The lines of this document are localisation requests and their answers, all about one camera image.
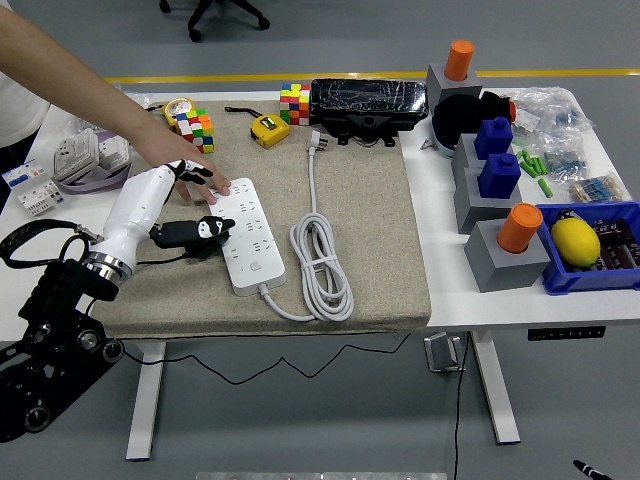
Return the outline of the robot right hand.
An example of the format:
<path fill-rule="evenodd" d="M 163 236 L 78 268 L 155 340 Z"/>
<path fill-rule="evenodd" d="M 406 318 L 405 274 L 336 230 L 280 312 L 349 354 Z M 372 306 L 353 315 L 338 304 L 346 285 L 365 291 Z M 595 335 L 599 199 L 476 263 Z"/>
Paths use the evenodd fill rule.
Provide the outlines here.
<path fill-rule="evenodd" d="M 574 459 L 572 463 L 576 469 L 578 469 L 582 474 L 584 474 L 585 476 L 587 476 L 592 480 L 612 480 L 610 476 L 600 472 L 599 470 L 596 470 L 595 468 L 593 468 L 592 466 L 590 466 L 589 464 L 583 461 Z"/>

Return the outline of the person's hand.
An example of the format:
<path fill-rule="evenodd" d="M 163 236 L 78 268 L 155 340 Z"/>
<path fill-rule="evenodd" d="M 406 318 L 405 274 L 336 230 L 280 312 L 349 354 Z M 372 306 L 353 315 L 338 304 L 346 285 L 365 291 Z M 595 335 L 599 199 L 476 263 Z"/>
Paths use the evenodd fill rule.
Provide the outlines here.
<path fill-rule="evenodd" d="M 203 155 L 196 146 L 177 134 L 146 110 L 131 124 L 132 130 L 125 135 L 136 152 L 151 166 L 158 167 L 177 160 L 190 160 L 212 172 L 204 177 L 204 184 L 196 183 L 195 189 L 208 204 L 215 204 L 213 188 L 221 195 L 229 194 L 231 182 Z"/>

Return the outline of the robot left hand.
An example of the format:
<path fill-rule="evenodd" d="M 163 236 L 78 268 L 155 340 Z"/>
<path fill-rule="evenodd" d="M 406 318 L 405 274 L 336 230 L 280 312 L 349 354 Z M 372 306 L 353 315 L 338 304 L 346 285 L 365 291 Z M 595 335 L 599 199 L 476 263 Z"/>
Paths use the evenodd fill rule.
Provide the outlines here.
<path fill-rule="evenodd" d="M 235 226 L 232 219 L 209 215 L 197 221 L 157 223 L 176 181 L 203 185 L 212 175 L 200 164 L 180 159 L 129 178 L 106 220 L 103 240 L 90 249 L 88 261 L 128 277 L 137 264 L 138 246 L 149 239 L 162 249 L 224 242 Z"/>

